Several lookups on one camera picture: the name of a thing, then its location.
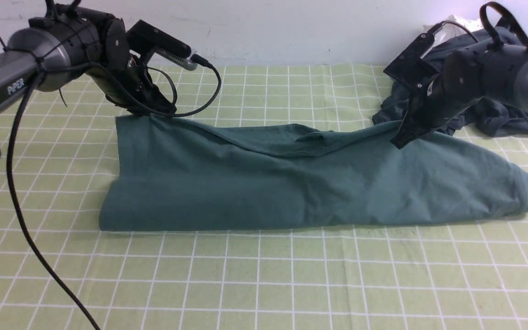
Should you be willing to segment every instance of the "white wall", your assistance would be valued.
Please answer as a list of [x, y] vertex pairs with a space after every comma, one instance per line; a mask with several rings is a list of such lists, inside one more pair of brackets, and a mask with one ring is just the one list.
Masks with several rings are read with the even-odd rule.
[[[500, 0], [528, 33], [528, 0]], [[484, 0], [83, 0], [184, 40], [217, 65], [388, 63], [451, 14], [478, 18]], [[0, 0], [0, 33], [44, 14], [44, 0]]]

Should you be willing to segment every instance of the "folded shirt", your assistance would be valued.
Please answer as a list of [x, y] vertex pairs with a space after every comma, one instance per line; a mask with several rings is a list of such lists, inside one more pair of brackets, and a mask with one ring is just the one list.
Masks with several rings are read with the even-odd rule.
[[104, 231], [417, 226], [528, 212], [528, 173], [443, 133], [398, 150], [390, 121], [356, 132], [116, 119], [120, 173]]

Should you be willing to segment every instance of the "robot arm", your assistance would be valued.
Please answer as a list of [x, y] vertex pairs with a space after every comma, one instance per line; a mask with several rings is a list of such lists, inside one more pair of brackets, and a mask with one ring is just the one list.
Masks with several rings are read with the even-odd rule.
[[[487, 6], [514, 22], [522, 46], [503, 43], [488, 23]], [[528, 111], [528, 38], [512, 15], [494, 2], [483, 6], [480, 16], [491, 38], [450, 54], [441, 73], [429, 69], [418, 56], [424, 54], [422, 51], [429, 46], [424, 40], [431, 40], [432, 35], [419, 36], [385, 69], [387, 75], [411, 90], [408, 109], [391, 141], [397, 148], [436, 131], [482, 98]], [[413, 54], [416, 62], [409, 66]], [[404, 64], [410, 68], [408, 71], [402, 70]]]
[[[29, 27], [13, 33], [7, 44], [0, 38], [4, 46], [0, 54], [0, 113], [24, 98], [32, 83], [35, 90], [54, 92], [83, 74], [94, 80], [107, 100], [138, 116], [188, 116], [216, 98], [220, 75], [190, 46], [145, 21], [126, 31], [122, 19], [79, 8], [79, 3], [61, 5], [46, 0], [44, 17], [29, 19]], [[147, 64], [154, 54], [190, 71], [198, 65], [212, 69], [219, 84], [207, 104], [176, 113], [172, 80], [167, 76], [173, 91], [169, 101], [149, 75]]]

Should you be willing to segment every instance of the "white grid line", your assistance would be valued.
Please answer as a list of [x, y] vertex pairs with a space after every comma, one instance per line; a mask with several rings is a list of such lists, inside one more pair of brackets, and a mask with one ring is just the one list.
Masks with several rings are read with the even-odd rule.
[[[383, 96], [383, 90], [382, 88], [386, 88], [384, 86], [386, 77], [378, 76], [375, 72], [374, 66], [355, 66], [350, 65], [351, 69], [348, 70], [348, 73], [344, 73], [344, 71], [340, 71], [337, 73], [336, 71], [339, 71], [340, 67], [337, 65], [328, 65], [324, 66], [321, 70], [321, 73], [314, 73], [312, 71], [312, 67], [303, 67], [303, 71], [298, 71], [299, 68], [288, 68], [285, 73], [279, 74], [275, 71], [272, 71], [270, 67], [266, 67], [265, 71], [262, 71], [262, 74], [251, 74], [248, 72], [248, 67], [243, 67], [243, 72], [241, 71], [233, 71], [228, 72], [226, 71], [226, 67], [223, 68], [223, 74], [222, 79], [225, 81], [229, 81], [230, 83], [224, 83], [222, 85], [221, 95], [224, 96], [231, 96], [231, 98], [228, 98], [225, 102], [222, 102], [222, 98], [220, 96], [220, 99], [217, 102], [216, 106], [216, 114], [213, 117], [209, 117], [208, 115], [202, 115], [201, 113], [197, 115], [193, 115], [191, 117], [192, 120], [197, 121], [213, 121], [216, 125], [222, 124], [222, 125], [232, 125], [232, 126], [245, 126], [245, 125], [261, 125], [262, 123], [264, 125], [268, 125], [272, 123], [279, 123], [280, 121], [287, 121], [288, 123], [302, 123], [304, 125], [311, 125], [315, 127], [316, 125], [322, 124], [322, 125], [332, 125], [332, 127], [337, 127], [338, 130], [342, 130], [343, 127], [354, 127], [356, 125], [361, 125], [362, 127], [368, 127], [371, 126], [371, 115], [373, 115], [373, 112], [376, 110], [375, 107], [369, 106], [369, 102], [373, 102], [373, 100], [380, 100], [382, 102], [384, 100]], [[208, 88], [211, 88], [215, 84], [212, 81], [212, 77], [205, 76], [205, 69], [202, 69], [201, 71], [194, 71], [194, 72], [185, 72], [185, 74], [181, 74], [183, 71], [182, 69], [175, 68], [176, 73], [178, 73], [178, 82], [177, 86], [186, 88], [185, 92], [179, 93], [180, 101], [177, 105], [182, 112], [182, 109], [186, 108], [193, 108], [192, 100], [195, 100], [195, 108], [197, 107], [197, 103], [199, 101], [200, 96], [206, 96], [208, 92], [203, 92], [203, 90], [207, 90]], [[371, 74], [368, 73], [360, 73], [358, 72], [360, 69], [362, 69], [365, 72], [371, 72]], [[262, 78], [263, 84], [258, 84], [257, 79]], [[299, 83], [291, 83], [293, 81], [293, 78], [296, 78], [295, 81]], [[165, 85], [164, 81], [159, 81], [159, 78], [156, 80], [156, 84], [159, 86]], [[285, 84], [278, 84], [279, 81], [282, 79], [287, 79], [287, 83]], [[160, 251], [158, 255], [151, 255], [151, 254], [143, 254], [143, 253], [130, 253], [130, 246], [132, 244], [132, 239], [137, 236], [137, 233], [131, 233], [128, 240], [128, 245], [126, 248], [125, 254], [123, 253], [105, 253], [97, 251], [99, 242], [101, 239], [101, 232], [97, 230], [82, 230], [82, 229], [75, 229], [75, 223], [76, 220], [79, 218], [79, 215], [85, 212], [93, 212], [96, 213], [99, 211], [99, 209], [91, 209], [88, 207], [84, 207], [84, 201], [86, 198], [88, 198], [89, 194], [101, 194], [104, 193], [105, 190], [96, 190], [96, 189], [90, 189], [92, 186], [92, 183], [94, 181], [94, 177], [100, 177], [105, 175], [105, 177], [111, 179], [116, 177], [115, 173], [108, 172], [107, 169], [100, 168], [101, 160], [111, 160], [111, 161], [119, 161], [115, 156], [106, 155], [105, 151], [109, 147], [113, 147], [116, 145], [116, 142], [112, 140], [112, 138], [115, 137], [115, 128], [114, 127], [104, 127], [107, 123], [109, 123], [106, 119], [113, 118], [115, 115], [120, 114], [126, 114], [127, 112], [125, 110], [115, 109], [115, 115], [109, 115], [109, 107], [113, 107], [113, 105], [109, 104], [105, 100], [101, 100], [101, 102], [92, 102], [95, 100], [95, 98], [100, 99], [102, 96], [101, 92], [95, 89], [94, 91], [90, 91], [88, 86], [90, 85], [91, 81], [90, 79], [79, 79], [80, 82], [86, 82], [82, 90], [74, 89], [70, 92], [65, 92], [65, 96], [67, 98], [67, 103], [71, 106], [74, 106], [72, 109], [71, 115], [63, 115], [63, 114], [57, 114], [57, 113], [51, 113], [53, 108], [57, 106], [59, 103], [57, 102], [58, 97], [55, 96], [54, 100], [51, 102], [46, 102], [45, 100], [41, 100], [40, 97], [44, 96], [44, 93], [35, 93], [33, 99], [30, 102], [30, 107], [33, 109], [33, 107], [42, 107], [50, 106], [48, 109], [48, 114], [37, 114], [33, 113], [33, 111], [27, 111], [27, 114], [24, 116], [24, 121], [27, 121], [30, 123], [30, 125], [27, 125], [25, 129], [22, 130], [23, 134], [18, 137], [17, 139], [17, 148], [24, 148], [22, 151], [21, 156], [16, 157], [16, 163], [14, 165], [14, 169], [18, 167], [18, 165], [24, 165], [29, 164], [26, 163], [27, 161], [38, 161], [38, 160], [44, 160], [44, 163], [41, 165], [41, 169], [44, 168], [44, 164], [48, 160], [66, 160], [67, 163], [75, 163], [76, 161], [81, 160], [97, 160], [97, 167], [94, 169], [94, 171], [90, 171], [89, 169], [77, 169], [78, 173], [75, 173], [71, 169], [71, 165], [67, 168], [66, 173], [22, 173], [22, 172], [15, 172], [14, 175], [16, 177], [19, 176], [27, 176], [23, 178], [24, 180], [33, 180], [31, 182], [31, 188], [28, 190], [18, 190], [20, 194], [25, 194], [25, 196], [22, 199], [22, 205], [23, 201], [27, 200], [29, 194], [33, 192], [38, 193], [48, 193], [48, 194], [54, 194], [53, 200], [56, 200], [56, 196], [59, 194], [68, 194], [71, 196], [75, 196], [76, 198], [81, 197], [80, 199], [80, 205], [78, 209], [62, 209], [63, 207], [52, 207], [51, 204], [48, 209], [38, 209], [38, 208], [27, 208], [23, 209], [25, 212], [36, 212], [39, 215], [43, 215], [43, 220], [38, 225], [37, 229], [35, 230], [35, 237], [42, 236], [44, 234], [60, 234], [62, 237], [62, 234], [66, 234], [64, 237], [64, 243], [63, 246], [60, 248], [58, 252], [56, 251], [50, 251], [43, 253], [43, 255], [48, 258], [56, 258], [56, 261], [54, 263], [54, 267], [58, 264], [61, 257], [64, 256], [79, 256], [79, 257], [88, 257], [88, 263], [86, 265], [86, 269], [84, 272], [84, 276], [82, 278], [63, 278], [66, 281], [79, 281], [80, 286], [79, 290], [77, 292], [77, 296], [80, 296], [80, 293], [83, 289], [85, 282], [111, 282], [112, 284], [115, 284], [115, 290], [113, 292], [113, 295], [111, 295], [111, 303], [109, 303], [107, 306], [88, 306], [88, 308], [92, 309], [93, 311], [107, 311], [107, 314], [105, 315], [104, 322], [107, 323], [108, 320], [111, 318], [110, 314], [111, 311], [121, 311], [121, 310], [137, 310], [141, 311], [143, 310], [143, 317], [141, 318], [141, 324], [140, 329], [143, 329], [144, 327], [151, 326], [149, 323], [150, 321], [146, 319], [148, 311], [180, 311], [180, 320], [179, 320], [179, 329], [185, 330], [185, 325], [183, 324], [184, 321], [184, 313], [185, 311], [199, 311], [199, 312], [217, 312], [217, 318], [216, 318], [216, 324], [217, 328], [220, 328], [222, 326], [222, 316], [223, 313], [227, 312], [246, 312], [246, 313], [255, 313], [255, 329], [258, 328], [258, 319], [259, 316], [262, 317], [264, 314], [269, 313], [277, 313], [277, 314], [287, 314], [291, 315], [291, 322], [292, 326], [295, 329], [297, 326], [296, 323], [296, 316], [298, 315], [327, 315], [327, 317], [330, 320], [330, 326], [333, 327], [333, 321], [332, 316], [333, 315], [356, 315], [365, 317], [365, 323], [367, 325], [367, 328], [371, 328], [371, 317], [402, 317], [404, 318], [405, 324], [407, 322], [407, 319], [413, 318], [413, 317], [424, 317], [424, 318], [437, 318], [440, 319], [443, 322], [443, 328], [445, 329], [447, 324], [446, 320], [449, 319], [477, 319], [480, 323], [480, 326], [484, 328], [483, 320], [493, 320], [493, 319], [499, 319], [499, 320], [513, 320], [513, 321], [528, 321], [528, 318], [519, 317], [519, 315], [516, 313], [515, 306], [512, 305], [511, 301], [511, 295], [512, 293], [524, 293], [528, 294], [528, 289], [520, 289], [520, 288], [472, 288], [468, 282], [467, 274], [464, 270], [464, 267], [467, 266], [490, 266], [488, 264], [478, 264], [478, 263], [464, 263], [462, 261], [463, 254], [460, 253], [457, 244], [460, 243], [484, 243], [484, 246], [486, 246], [486, 249], [488, 251], [488, 254], [492, 258], [493, 261], [497, 261], [492, 254], [492, 245], [493, 244], [516, 244], [519, 247], [520, 255], [522, 256], [522, 263], [512, 263], [512, 264], [497, 264], [494, 263], [495, 271], [497, 276], [499, 277], [499, 280], [501, 284], [505, 283], [505, 279], [501, 277], [501, 273], [499, 272], [498, 267], [508, 267], [508, 268], [525, 268], [528, 270], [528, 242], [524, 242], [524, 239], [522, 239], [522, 236], [517, 234], [517, 231], [515, 229], [516, 223], [519, 224], [526, 224], [528, 226], [528, 219], [526, 220], [516, 220], [516, 221], [508, 221], [508, 228], [509, 232], [511, 233], [511, 236], [508, 236], [507, 240], [490, 240], [486, 237], [484, 234], [483, 227], [479, 224], [476, 224], [478, 226], [478, 230], [482, 236], [482, 239], [479, 238], [473, 238], [469, 237], [468, 239], [455, 239], [453, 236], [453, 232], [451, 230], [451, 226], [446, 226], [447, 231], [449, 232], [449, 238], [433, 238], [430, 237], [424, 237], [421, 234], [421, 231], [418, 230], [417, 227], [415, 227], [415, 230], [419, 232], [419, 234], [416, 234], [418, 237], [410, 236], [409, 238], [403, 238], [403, 237], [391, 237], [390, 234], [386, 231], [385, 235], [380, 236], [359, 236], [358, 233], [356, 233], [356, 228], [352, 227], [352, 231], [350, 232], [349, 228], [347, 229], [348, 234], [344, 234], [344, 230], [337, 230], [333, 231], [329, 228], [317, 228], [313, 229], [312, 234], [306, 235], [301, 234], [300, 232], [297, 233], [293, 230], [286, 231], [286, 233], [274, 233], [270, 231], [258, 231], [258, 232], [233, 232], [233, 231], [227, 231], [227, 232], [169, 232], [169, 233], [155, 233], [158, 236], [161, 236], [161, 242], [160, 242]], [[261, 92], [258, 91], [258, 88], [262, 88], [264, 90], [264, 94], [261, 94]], [[288, 95], [285, 95], [285, 91], [281, 90], [280, 94], [278, 96], [269, 94], [272, 89], [281, 90], [283, 88], [286, 88], [288, 90]], [[331, 91], [333, 92], [333, 95], [329, 96], [330, 91], [326, 90], [327, 93], [319, 92], [319, 88], [331, 88]], [[366, 94], [367, 90], [375, 89], [376, 94]], [[303, 98], [300, 99], [302, 104], [293, 103], [292, 97], [293, 96], [304, 96], [305, 98], [310, 98], [310, 104], [308, 101], [303, 101]], [[256, 98], [262, 98], [264, 106], [251, 106], [250, 108], [257, 108], [258, 110], [261, 110], [264, 113], [263, 119], [254, 119], [250, 118], [250, 115], [245, 111], [248, 107], [246, 107], [245, 102], [252, 102]], [[288, 105], [287, 107], [274, 107], [269, 106], [268, 103], [269, 100], [276, 100], [279, 98], [286, 98]], [[331, 98], [327, 104], [323, 104], [320, 102], [319, 98]], [[355, 103], [357, 103], [357, 106], [352, 104], [352, 101], [356, 100]], [[84, 107], [95, 107], [97, 111], [95, 113], [85, 114], [83, 111], [80, 110], [77, 105], [81, 105]], [[220, 113], [222, 109], [239, 109], [239, 118], [221, 118]], [[281, 113], [282, 118], [273, 118], [272, 112], [269, 110], [275, 110], [275, 113]], [[310, 117], [306, 115], [303, 117], [303, 112], [301, 110], [305, 110], [307, 113], [310, 111]], [[320, 118], [316, 116], [316, 111], [323, 111], [328, 110], [331, 112], [331, 116], [333, 116], [333, 113], [335, 112], [335, 119], [325, 119]], [[295, 111], [301, 111], [300, 112], [300, 118], [295, 115]], [[5, 121], [10, 121], [13, 118], [13, 115], [9, 115], [8, 113], [4, 113], [0, 115], [0, 135], [3, 136], [6, 134], [6, 137], [2, 137], [0, 139], [0, 143], [7, 143], [9, 134], [6, 131], [2, 131], [4, 129], [8, 129], [8, 126], [5, 125]], [[69, 125], [69, 118], [74, 118], [74, 122], [71, 122], [71, 125]], [[48, 119], [51, 123], [55, 123], [55, 126], [58, 126], [58, 124], [61, 124], [61, 128], [54, 128], [54, 127], [43, 127], [44, 121]], [[86, 136], [83, 136], [81, 138], [81, 142], [64, 142], [63, 139], [66, 138], [66, 134], [79, 134], [83, 131], [86, 131]], [[88, 137], [88, 132], [90, 134], [93, 134], [92, 136], [95, 136], [95, 138]], [[46, 142], [42, 140], [43, 135], [56, 139], [57, 143], [53, 142]], [[476, 139], [471, 134], [464, 134], [464, 138], [467, 138], [468, 140], [471, 140], [474, 143], [477, 143]], [[103, 147], [103, 152], [99, 157], [95, 157], [96, 155], [93, 155], [93, 157], [90, 157], [86, 154], [81, 155], [79, 153], [79, 150], [81, 147], [85, 147], [92, 144], [100, 144], [99, 141], [95, 140], [102, 140], [101, 143], [105, 142], [105, 145]], [[522, 153], [526, 152], [528, 153], [528, 144], [526, 144], [521, 139], [515, 139], [518, 141], [518, 143], [522, 146], [522, 148], [519, 148], [519, 146], [515, 146], [515, 144], [511, 145], [505, 145], [501, 144], [501, 141], [505, 141], [504, 138], [495, 139], [496, 146], [490, 146], [488, 145], [488, 148], [490, 150], [493, 150], [494, 152], [504, 154], [504, 156], [507, 158], [509, 156], [514, 156], [513, 154], [509, 153]], [[74, 157], [57, 157], [59, 155], [53, 155], [53, 148], [50, 150], [46, 149], [50, 146], [55, 146], [56, 144], [62, 144], [63, 146], [77, 146], [77, 151], [74, 154]], [[48, 157], [38, 157], [37, 155], [34, 155], [34, 151], [31, 153], [27, 153], [28, 146], [37, 146], [40, 148], [42, 147], [42, 150], [46, 150], [49, 152]], [[520, 167], [522, 169], [526, 169], [528, 171], [528, 163], [526, 164], [520, 164]], [[62, 182], [58, 186], [59, 189], [57, 190], [42, 190], [40, 189], [37, 184], [36, 180], [38, 179], [39, 175], [50, 175], [52, 178], [53, 176], [62, 176]], [[87, 176], [89, 179], [88, 186], [85, 190], [78, 189], [74, 191], [67, 191], [66, 189], [62, 189], [63, 182], [65, 180], [69, 180], [69, 178], [78, 178]], [[0, 187], [0, 196], [2, 193], [6, 193], [6, 187], [2, 186]], [[13, 211], [11, 208], [7, 207], [0, 207], [1, 211]], [[68, 230], [63, 229], [43, 229], [45, 222], [50, 217], [51, 213], [71, 213], [69, 215], [69, 218], [72, 218], [71, 226]], [[0, 232], [3, 233], [2, 237], [0, 238], [0, 246], [2, 246], [3, 242], [6, 240], [6, 237], [9, 236], [11, 233], [17, 233], [20, 232], [19, 229], [12, 227], [13, 221], [10, 221], [10, 223], [7, 225], [6, 228], [0, 228]], [[93, 243], [93, 248], [91, 251], [84, 251], [83, 253], [70, 253], [65, 251], [65, 246], [67, 244], [70, 244], [72, 241], [74, 241], [74, 236], [76, 234], [93, 234], [92, 238], [87, 242]], [[222, 255], [197, 255], [197, 244], [199, 240], [205, 238], [205, 237], [225, 237], [225, 252]], [[177, 255], [176, 253], [170, 253], [169, 255], [163, 254], [163, 248], [165, 242], [168, 242], [170, 238], [191, 238], [192, 237], [192, 252], [190, 255], [182, 254]], [[233, 237], [243, 237], [247, 239], [254, 239], [258, 240], [258, 256], [237, 256], [228, 255], [228, 248], [230, 244], [230, 239]], [[264, 256], [262, 255], [261, 247], [262, 247], [262, 240], [266, 240], [267, 238], [289, 238], [291, 242], [291, 254], [290, 257], [270, 257], [270, 256]], [[304, 239], [304, 238], [310, 238], [310, 239], [319, 239], [323, 246], [323, 257], [318, 258], [295, 258], [295, 247], [293, 246], [294, 240]], [[347, 242], [348, 245], [352, 242], [355, 246], [355, 252], [356, 257], [349, 257], [348, 255], [343, 256], [343, 258], [329, 258], [329, 246], [327, 245], [327, 242], [331, 238], [337, 238], [342, 240], [342, 242]], [[385, 242], [388, 246], [388, 252], [390, 259], [384, 259], [384, 260], [365, 260], [360, 257], [360, 251], [358, 249], [358, 242], [375, 242], [377, 244], [380, 244], [382, 242]], [[394, 258], [392, 244], [395, 242], [398, 243], [404, 243], [404, 242], [418, 242], [418, 246], [421, 247], [421, 253], [423, 254], [423, 258], [425, 261], [416, 261], [416, 260], [409, 260], [409, 261], [403, 261], [398, 260]], [[425, 248], [426, 243], [451, 243], [453, 246], [453, 249], [455, 250], [456, 256], [457, 256], [457, 262], [436, 262], [429, 260], [427, 250]], [[31, 315], [31, 319], [29, 321], [28, 329], [32, 326], [32, 322], [35, 321], [38, 309], [45, 308], [45, 307], [61, 307], [61, 308], [69, 308], [71, 310], [69, 319], [67, 320], [65, 324], [65, 329], [69, 327], [69, 324], [71, 324], [71, 320], [73, 319], [73, 313], [75, 312], [75, 309], [77, 309], [74, 305], [50, 305], [45, 304], [43, 302], [44, 295], [46, 294], [46, 291], [48, 290], [48, 284], [50, 284], [51, 279], [45, 276], [23, 276], [21, 275], [21, 270], [24, 268], [23, 262], [27, 259], [29, 255], [33, 255], [29, 249], [22, 249], [19, 248], [17, 251], [1, 251], [0, 255], [17, 255], [18, 257], [21, 255], [23, 257], [22, 264], [19, 266], [16, 274], [14, 276], [0, 276], [1, 280], [11, 280], [12, 284], [10, 284], [8, 290], [6, 291], [6, 294], [4, 297], [2, 297], [2, 301], [0, 302], [0, 310], [2, 307], [32, 307], [34, 308], [34, 311]], [[90, 274], [90, 268], [92, 267], [92, 263], [95, 258], [104, 258], [104, 257], [120, 257], [123, 258], [121, 261], [121, 268], [120, 268], [120, 275], [117, 276], [116, 279], [98, 279], [92, 276]], [[146, 258], [146, 257], [153, 257], [156, 260], [154, 273], [151, 276], [151, 280], [134, 280], [134, 279], [123, 279], [121, 278], [121, 274], [124, 271], [124, 267], [126, 265], [126, 259], [129, 258]], [[157, 273], [159, 271], [160, 263], [168, 261], [169, 259], [190, 259], [190, 265], [188, 268], [188, 274], [187, 280], [164, 280], [164, 279], [157, 279]], [[199, 259], [219, 259], [222, 262], [223, 265], [223, 274], [221, 280], [191, 280], [191, 273], [193, 272], [193, 261], [199, 260]], [[253, 281], [228, 281], [226, 279], [226, 272], [227, 268], [229, 267], [228, 261], [231, 259], [247, 259], [247, 260], [256, 260], [257, 266], [256, 266], [256, 279], [255, 282]], [[290, 261], [291, 262], [291, 280], [289, 283], [283, 283], [283, 282], [261, 282], [260, 277], [260, 262], [262, 260], [278, 260], [278, 261]], [[324, 265], [324, 271], [325, 271], [325, 283], [299, 283], [295, 282], [295, 263], [299, 263], [301, 261], [314, 261], [314, 262], [323, 262]], [[333, 282], [329, 278], [329, 262], [337, 262], [337, 263], [343, 263], [346, 265], [347, 263], [353, 263], [353, 265], [357, 265], [357, 272], [360, 276], [360, 284], [353, 284], [346, 281], [345, 283], [339, 283], [339, 282]], [[392, 269], [394, 271], [395, 278], [395, 285], [393, 286], [371, 286], [368, 285], [366, 282], [364, 282], [364, 274], [362, 272], [362, 267], [365, 265], [392, 265]], [[400, 282], [398, 281], [398, 276], [396, 275], [396, 265], [425, 265], [427, 267], [427, 274], [429, 276], [429, 286], [426, 287], [419, 287], [419, 286], [400, 286]], [[435, 266], [459, 266], [462, 270], [462, 276], [463, 280], [465, 282], [465, 286], [462, 284], [459, 287], [446, 287], [446, 286], [436, 286], [436, 282], [434, 281], [434, 273], [432, 272], [432, 267]], [[12, 290], [13, 284], [17, 280], [47, 280], [46, 286], [44, 287], [44, 291], [42, 293], [42, 296], [38, 300], [38, 303], [34, 304], [21, 304], [21, 303], [9, 303], [8, 302], [8, 296], [10, 295], [10, 292]], [[144, 307], [122, 307], [122, 306], [113, 306], [113, 302], [116, 298], [116, 292], [118, 289], [118, 286], [120, 283], [148, 283], [149, 284], [149, 293], [148, 297], [145, 301]], [[184, 291], [184, 298], [182, 299], [182, 306], [180, 307], [172, 307], [172, 308], [155, 308], [151, 307], [151, 295], [153, 294], [154, 285], [156, 283], [172, 283], [172, 284], [185, 284], [185, 291]], [[214, 309], [208, 309], [208, 308], [190, 308], [187, 306], [187, 294], [189, 290], [189, 284], [212, 284], [212, 285], [220, 285], [220, 296], [219, 298], [219, 307]], [[239, 285], [252, 285], [256, 286], [256, 302], [255, 302], [255, 309], [226, 309], [225, 307], [225, 300], [226, 297], [224, 295], [224, 286], [226, 284], [239, 284]], [[260, 297], [260, 286], [291, 286], [291, 308], [289, 310], [285, 311], [270, 311], [270, 310], [262, 310], [259, 304], [259, 301], [261, 300]], [[328, 307], [329, 310], [327, 312], [306, 312], [306, 311], [299, 311], [295, 307], [295, 286], [310, 286], [310, 287], [319, 287], [319, 288], [326, 288], [327, 289], [327, 299], [328, 299]], [[363, 302], [360, 302], [360, 304], [363, 303], [364, 305], [364, 313], [354, 313], [353, 311], [349, 312], [336, 312], [332, 309], [332, 300], [331, 300], [331, 288], [346, 288], [347, 290], [350, 289], [361, 289], [361, 292], [363, 294]], [[402, 307], [402, 313], [369, 313], [369, 304], [371, 305], [372, 302], [367, 301], [367, 295], [365, 290], [367, 289], [397, 289], [398, 290], [398, 296], [400, 299], [400, 304]], [[402, 292], [401, 290], [428, 290], [433, 291], [435, 295], [435, 300], [437, 303], [437, 309], [431, 311], [429, 315], [410, 315], [407, 313], [407, 310], [405, 309], [404, 301], [402, 299]], [[439, 294], [441, 292], [469, 292], [469, 295], [472, 299], [472, 305], [475, 310], [474, 313], [476, 315], [445, 315], [445, 313], [442, 310], [442, 305], [440, 304], [440, 297]], [[511, 304], [511, 311], [513, 312], [512, 315], [506, 315], [504, 317], [486, 317], [479, 314], [478, 307], [476, 305], [476, 301], [474, 299], [474, 296], [472, 292], [504, 292], [504, 294], [507, 296], [507, 299], [509, 299], [509, 303]]]

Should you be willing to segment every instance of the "dark blue cloth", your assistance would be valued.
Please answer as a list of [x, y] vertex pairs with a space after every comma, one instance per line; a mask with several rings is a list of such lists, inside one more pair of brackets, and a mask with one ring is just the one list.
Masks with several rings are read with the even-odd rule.
[[[521, 44], [507, 29], [497, 27], [496, 30], [505, 43]], [[486, 40], [488, 37], [484, 30], [476, 31], [474, 35], [478, 40]], [[437, 71], [441, 71], [444, 60], [449, 54], [470, 44], [474, 44], [474, 41], [469, 35], [457, 36], [434, 47], [423, 60]], [[390, 96], [381, 104], [380, 110], [372, 117], [372, 121], [375, 125], [386, 121], [400, 121], [407, 109], [408, 100], [409, 91], [398, 82], [394, 82]], [[528, 111], [490, 99], [482, 99], [457, 117], [452, 118], [438, 131], [452, 136], [456, 130], [473, 123], [482, 133], [491, 137], [528, 134], [527, 118]]]

